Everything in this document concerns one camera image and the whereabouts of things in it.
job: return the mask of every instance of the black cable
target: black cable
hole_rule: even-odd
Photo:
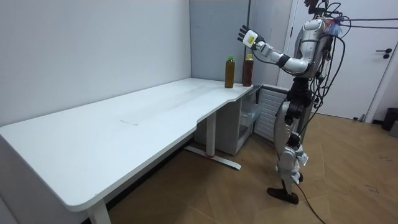
[[[346,34],[344,34],[344,36],[342,36],[341,38],[344,38],[344,37],[346,37],[347,36],[347,34],[350,32],[350,30],[351,30],[351,28],[352,28],[352,25],[353,25],[353,23],[351,22],[351,19],[348,17],[348,16],[343,16],[342,17],[343,19],[344,18],[347,18],[348,19],[348,21],[349,21],[349,28],[348,28],[348,30],[347,30],[347,33]]]
[[[398,27],[373,27],[373,26],[352,26],[340,24],[340,26],[354,27],[354,28],[368,28],[368,29],[398,29]]]
[[[325,3],[325,8],[328,8],[328,4],[324,0],[318,4],[317,8],[319,8],[319,6],[321,6],[322,3]]]
[[[260,62],[262,62],[262,63],[271,64],[271,65],[277,65],[277,64],[274,63],[274,62],[266,62],[265,60],[259,59],[259,58],[257,57],[256,53],[254,53],[254,50],[253,50],[253,49],[251,49],[251,52],[253,53],[254,57],[255,57],[258,61],[260,61]]]
[[[398,21],[398,18],[387,18],[387,19],[343,19],[343,21]]]
[[[333,2],[333,3],[331,3],[331,4],[326,8],[326,11],[329,9],[330,6],[335,5],[335,4],[338,4],[338,6],[336,7],[335,10],[333,10],[333,11],[331,11],[331,12],[329,13],[329,16],[331,16],[332,13],[338,13],[337,9],[341,6],[341,3],[340,3],[340,2]]]
[[[300,187],[296,182],[294,182],[294,183],[296,184],[296,186],[298,187],[298,189],[300,189],[301,193],[303,193],[303,196],[304,196],[305,200],[307,201],[307,204],[308,204],[308,206],[310,207],[310,210],[312,211],[312,213],[319,219],[319,221],[321,221],[323,224],[326,224],[326,223],[319,217],[319,215],[314,211],[314,209],[312,208],[310,202],[309,202],[308,199],[307,199],[307,196],[305,195],[305,193],[304,193],[304,191],[301,189],[301,187]]]
[[[346,54],[346,43],[343,41],[343,39],[342,39],[341,37],[338,37],[338,36],[332,35],[332,34],[325,34],[325,35],[323,35],[320,39],[322,39],[322,38],[324,38],[324,37],[334,37],[334,38],[338,39],[338,40],[343,44],[343,53],[341,54],[341,60],[340,60],[339,66],[338,66],[338,68],[337,68],[337,71],[336,71],[335,75],[333,76],[333,78],[331,79],[329,86],[327,87],[327,91],[324,92],[324,94],[323,94],[322,96],[317,96],[317,97],[320,98],[320,100],[321,100],[320,103],[322,103],[322,104],[323,104],[323,98],[326,97],[327,94],[329,93],[330,87],[332,86],[333,82],[335,81],[335,79],[336,79],[336,77],[337,77],[337,74],[338,74],[339,71],[340,71],[341,65],[343,64],[344,56],[345,56],[345,54]],[[327,76],[330,75],[330,72],[331,72],[331,65],[330,65],[330,67],[329,67],[329,72],[328,72]],[[319,90],[321,84],[318,85],[318,88],[317,88],[317,90],[316,90],[315,92],[317,92],[317,91]],[[314,117],[314,116],[316,115],[316,113],[318,112],[319,108],[320,108],[320,106],[318,106],[318,108],[315,110],[315,112],[314,112],[314,114],[312,115],[312,117],[307,121],[307,123],[306,123],[305,126],[301,129],[301,131],[300,131],[300,133],[299,133],[298,135],[301,135],[301,134],[303,133],[303,131],[305,130],[305,128],[308,126],[308,124],[311,122],[311,120],[313,119],[313,117]]]

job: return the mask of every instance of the wire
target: wire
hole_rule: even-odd
[[[344,19],[343,21],[398,21],[398,18],[387,18],[387,19]]]
[[[334,12],[335,12],[335,13],[338,13],[337,9],[340,8],[340,6],[341,6],[341,3],[340,3],[340,2],[333,2],[333,3],[331,3],[331,4],[326,8],[326,11],[329,9],[330,6],[335,5],[335,4],[337,4],[338,6],[336,7],[335,10],[333,10],[333,11],[331,11],[331,12],[329,13],[329,16],[331,16],[331,14],[334,13]]]
[[[318,107],[315,112],[312,114],[312,117],[307,121],[307,123],[305,123],[305,126],[301,129],[300,133],[298,134],[299,136],[303,133],[303,131],[305,130],[305,128],[307,128],[308,124],[311,122],[312,118],[317,114],[318,110],[320,107]]]
[[[319,8],[319,6],[321,6],[322,3],[325,3],[325,8],[328,8],[328,4],[326,3],[325,0],[323,0],[322,2],[320,2],[317,6],[317,8]]]
[[[351,30],[351,28],[352,28],[352,25],[353,25],[353,23],[351,22],[351,19],[350,19],[348,16],[343,16],[343,19],[344,19],[344,18],[347,18],[347,19],[348,19],[348,21],[349,21],[349,28],[348,28],[348,30],[347,30],[347,33],[344,34],[344,36],[342,36],[341,38],[344,38],[344,37],[347,36],[347,34],[350,32],[350,30]]]
[[[334,75],[333,78],[331,79],[329,86],[327,86],[327,83],[326,83],[326,85],[324,85],[324,88],[326,88],[326,90],[323,91],[323,94],[321,95],[320,92],[319,92],[319,89],[321,88],[322,82],[320,82],[320,83],[318,84],[318,87],[317,87],[317,90],[315,90],[315,93],[313,92],[313,94],[314,94],[313,100],[315,99],[315,97],[317,97],[317,98],[320,99],[319,105],[317,106],[317,109],[315,110],[315,112],[314,112],[314,114],[312,115],[312,117],[307,121],[307,123],[305,124],[305,126],[300,130],[300,133],[299,133],[298,135],[301,135],[301,134],[303,133],[303,131],[304,131],[305,128],[308,126],[308,124],[311,122],[311,120],[313,119],[313,117],[318,113],[318,110],[320,109],[320,107],[321,107],[322,104],[323,104],[323,99],[324,99],[324,97],[326,97],[327,94],[329,93],[330,87],[332,86],[333,82],[335,81],[335,79],[336,79],[336,77],[337,77],[337,74],[338,74],[339,71],[340,71],[341,65],[343,64],[344,56],[345,56],[345,53],[346,53],[346,43],[343,41],[343,39],[342,39],[341,37],[338,37],[338,36],[332,35],[332,34],[325,34],[325,35],[323,35],[320,39],[325,38],[325,37],[334,37],[334,38],[335,38],[335,39],[334,39],[334,44],[333,44],[333,53],[332,53],[332,56],[331,56],[331,62],[330,62],[330,66],[329,66],[329,71],[328,71],[328,73],[327,73],[326,76],[327,76],[327,77],[330,76],[331,66],[332,66],[332,64],[333,64],[333,58],[334,58],[334,56],[335,56],[336,39],[338,39],[338,40],[343,44],[343,53],[341,54],[340,64],[339,64],[339,66],[338,66],[338,68],[337,68],[337,71],[336,71],[335,75]]]
[[[251,52],[252,52],[252,54],[254,55],[254,57],[255,57],[258,61],[260,61],[260,62],[262,62],[262,63],[271,64],[271,65],[277,65],[276,63],[273,63],[273,62],[266,62],[265,60],[259,59],[259,58],[257,57],[256,53],[254,52],[253,49],[251,49]]]
[[[319,215],[314,211],[314,209],[312,208],[310,202],[309,202],[308,199],[307,199],[307,196],[305,195],[305,193],[304,193],[304,191],[301,189],[301,187],[300,187],[296,182],[294,182],[294,183],[296,184],[296,186],[298,187],[298,189],[300,189],[301,193],[303,193],[303,196],[304,196],[305,200],[307,201],[307,204],[308,204],[308,206],[310,207],[310,210],[312,211],[312,213],[319,219],[319,221],[321,221],[323,224],[326,224],[325,221],[323,221],[323,220],[319,217]]]
[[[344,25],[344,24],[340,24],[340,26],[355,27],[355,28],[368,28],[368,29],[398,29],[398,27],[352,26],[352,25]]]

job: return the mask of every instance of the standing desk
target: standing desk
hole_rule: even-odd
[[[110,224],[107,194],[205,118],[206,155],[214,156],[215,113],[250,89],[187,78],[10,124],[0,128],[0,135],[67,209],[86,210],[93,224]]]

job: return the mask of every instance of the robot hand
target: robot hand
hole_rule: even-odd
[[[247,26],[243,25],[238,34],[238,41],[244,43],[246,46],[252,50],[259,50],[262,45],[266,42],[257,32],[249,29]]]

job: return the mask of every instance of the brown bottle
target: brown bottle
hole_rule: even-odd
[[[251,58],[251,54],[248,54],[246,60],[243,63],[243,86],[251,86],[253,64],[254,60]]]
[[[235,62],[233,59],[233,56],[229,56],[225,63],[225,88],[234,87]]]

